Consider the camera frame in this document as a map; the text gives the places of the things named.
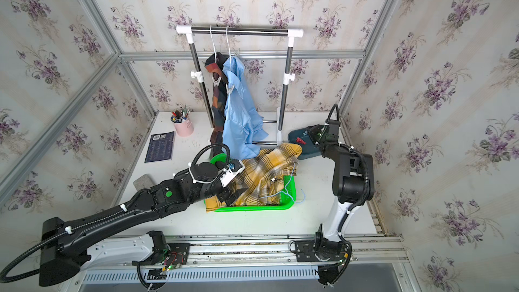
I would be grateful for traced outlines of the red clothespin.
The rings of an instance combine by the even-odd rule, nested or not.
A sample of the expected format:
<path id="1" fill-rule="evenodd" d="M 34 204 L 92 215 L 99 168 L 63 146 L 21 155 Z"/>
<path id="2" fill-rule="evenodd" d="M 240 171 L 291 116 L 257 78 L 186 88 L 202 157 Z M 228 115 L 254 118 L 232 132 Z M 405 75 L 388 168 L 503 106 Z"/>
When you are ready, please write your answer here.
<path id="1" fill-rule="evenodd" d="M 298 137 L 298 138 L 296 139 L 296 142 L 297 142 L 298 144 L 300 144 L 300 145 L 306 145 L 306 142 L 305 142 L 302 138 L 300 138 L 300 137 Z"/>

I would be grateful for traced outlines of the light blue wire hanger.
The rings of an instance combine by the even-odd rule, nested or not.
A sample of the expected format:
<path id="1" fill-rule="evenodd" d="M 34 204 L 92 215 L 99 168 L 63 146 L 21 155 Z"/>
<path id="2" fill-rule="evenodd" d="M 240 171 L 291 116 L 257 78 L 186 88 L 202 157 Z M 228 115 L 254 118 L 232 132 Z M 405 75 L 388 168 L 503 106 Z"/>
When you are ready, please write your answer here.
<path id="1" fill-rule="evenodd" d="M 275 194 L 267 195 L 265 197 L 261 197 L 261 200 L 268 201 L 274 197 L 278 197 L 278 204 L 267 204 L 266 206 L 269 208 L 287 210 L 294 205 L 302 204 L 306 200 L 306 194 L 303 189 L 298 190 L 295 185 L 295 169 L 291 171 L 289 176 L 285 176 L 283 178 L 284 184 L 283 188 L 276 192 Z"/>

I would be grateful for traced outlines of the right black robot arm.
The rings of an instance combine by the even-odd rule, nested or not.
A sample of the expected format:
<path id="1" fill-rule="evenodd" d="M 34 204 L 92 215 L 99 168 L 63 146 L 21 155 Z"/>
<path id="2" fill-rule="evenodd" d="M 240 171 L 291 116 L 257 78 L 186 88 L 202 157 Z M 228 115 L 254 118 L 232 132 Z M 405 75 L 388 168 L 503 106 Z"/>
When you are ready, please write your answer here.
<path id="1" fill-rule="evenodd" d="M 323 125 L 308 129 L 312 144 L 323 158 L 332 160 L 332 193 L 336 197 L 327 220 L 314 238 L 314 251 L 339 251 L 346 245 L 343 230 L 354 214 L 374 195 L 373 160 L 354 146 L 339 141 L 339 106 L 334 104 Z"/>

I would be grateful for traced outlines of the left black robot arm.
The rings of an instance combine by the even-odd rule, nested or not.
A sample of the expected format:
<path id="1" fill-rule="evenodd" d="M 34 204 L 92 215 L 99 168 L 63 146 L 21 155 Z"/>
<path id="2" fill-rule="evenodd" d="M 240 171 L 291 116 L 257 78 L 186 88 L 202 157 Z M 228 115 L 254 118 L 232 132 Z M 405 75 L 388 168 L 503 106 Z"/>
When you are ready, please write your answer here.
<path id="1" fill-rule="evenodd" d="M 1 271 L 1 282 L 12 283 L 39 275 L 39 285 L 48 287 L 69 280 L 94 258 L 88 249 L 96 243 L 143 223 L 184 212 L 192 204 L 223 194 L 245 166 L 232 159 L 230 148 L 222 162 L 200 162 L 213 145 L 204 147 L 186 169 L 172 179 L 139 189 L 128 201 L 76 220 L 59 217 L 46 220 L 41 242 L 11 261 Z"/>

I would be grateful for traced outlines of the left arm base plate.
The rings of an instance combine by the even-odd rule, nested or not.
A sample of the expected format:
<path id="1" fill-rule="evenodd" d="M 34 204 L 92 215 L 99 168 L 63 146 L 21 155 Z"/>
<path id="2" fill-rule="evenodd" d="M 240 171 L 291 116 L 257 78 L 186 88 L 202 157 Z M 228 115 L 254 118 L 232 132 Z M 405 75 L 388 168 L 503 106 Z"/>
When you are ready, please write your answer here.
<path id="1" fill-rule="evenodd" d="M 190 243 L 167 243 L 164 246 L 151 249 L 151 255 L 141 261 L 132 261 L 132 265 L 161 266 L 172 270 L 186 265 L 189 257 Z"/>

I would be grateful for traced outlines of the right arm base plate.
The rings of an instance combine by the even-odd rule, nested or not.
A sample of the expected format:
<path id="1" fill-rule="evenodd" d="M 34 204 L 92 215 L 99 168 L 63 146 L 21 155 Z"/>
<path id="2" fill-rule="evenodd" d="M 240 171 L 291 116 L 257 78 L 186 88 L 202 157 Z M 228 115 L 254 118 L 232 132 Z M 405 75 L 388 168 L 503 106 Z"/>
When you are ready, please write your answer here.
<path id="1" fill-rule="evenodd" d="M 342 242 L 313 240 L 293 241 L 289 250 L 295 254 L 297 262 L 339 262 L 349 255 L 348 247 Z"/>

